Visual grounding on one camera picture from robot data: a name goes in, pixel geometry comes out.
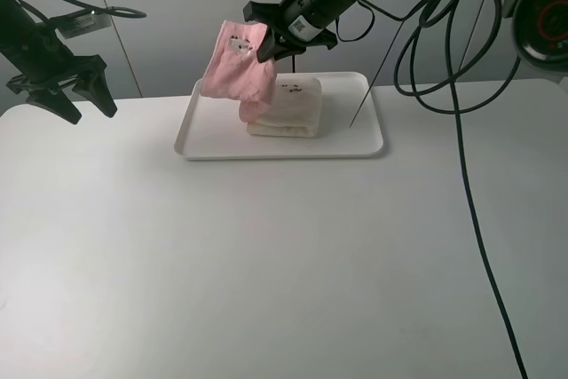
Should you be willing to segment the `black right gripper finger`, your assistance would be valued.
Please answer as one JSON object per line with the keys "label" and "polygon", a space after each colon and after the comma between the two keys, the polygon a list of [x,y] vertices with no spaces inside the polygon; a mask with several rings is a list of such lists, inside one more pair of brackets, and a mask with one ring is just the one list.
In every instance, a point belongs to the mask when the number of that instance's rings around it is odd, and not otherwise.
{"label": "black right gripper finger", "polygon": [[256,58],[259,63],[265,63],[269,59],[279,60],[284,52],[284,44],[280,40],[280,35],[271,28],[266,29],[263,41],[256,51]]}
{"label": "black right gripper finger", "polygon": [[306,52],[306,48],[295,44],[281,44],[277,43],[273,49],[273,58],[281,60],[296,55],[302,55]]}

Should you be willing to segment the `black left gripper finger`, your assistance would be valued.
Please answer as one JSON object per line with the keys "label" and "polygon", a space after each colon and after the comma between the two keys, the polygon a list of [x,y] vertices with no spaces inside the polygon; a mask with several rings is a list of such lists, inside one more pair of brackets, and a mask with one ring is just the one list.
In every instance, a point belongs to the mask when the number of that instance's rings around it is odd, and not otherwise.
{"label": "black left gripper finger", "polygon": [[39,107],[71,124],[78,124],[82,118],[80,111],[62,91],[39,90],[31,91],[26,102]]}
{"label": "black left gripper finger", "polygon": [[72,92],[90,101],[104,116],[114,117],[117,106],[107,86],[103,72],[85,72],[77,76]]}

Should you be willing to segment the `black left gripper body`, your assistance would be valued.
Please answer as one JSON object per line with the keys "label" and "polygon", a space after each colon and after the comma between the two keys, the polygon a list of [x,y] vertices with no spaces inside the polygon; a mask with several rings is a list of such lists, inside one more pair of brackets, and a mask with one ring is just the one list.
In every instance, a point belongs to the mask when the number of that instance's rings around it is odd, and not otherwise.
{"label": "black left gripper body", "polygon": [[107,67],[98,55],[74,55],[49,20],[22,0],[1,0],[1,54],[20,71],[6,84],[16,94],[58,91],[64,81]]}

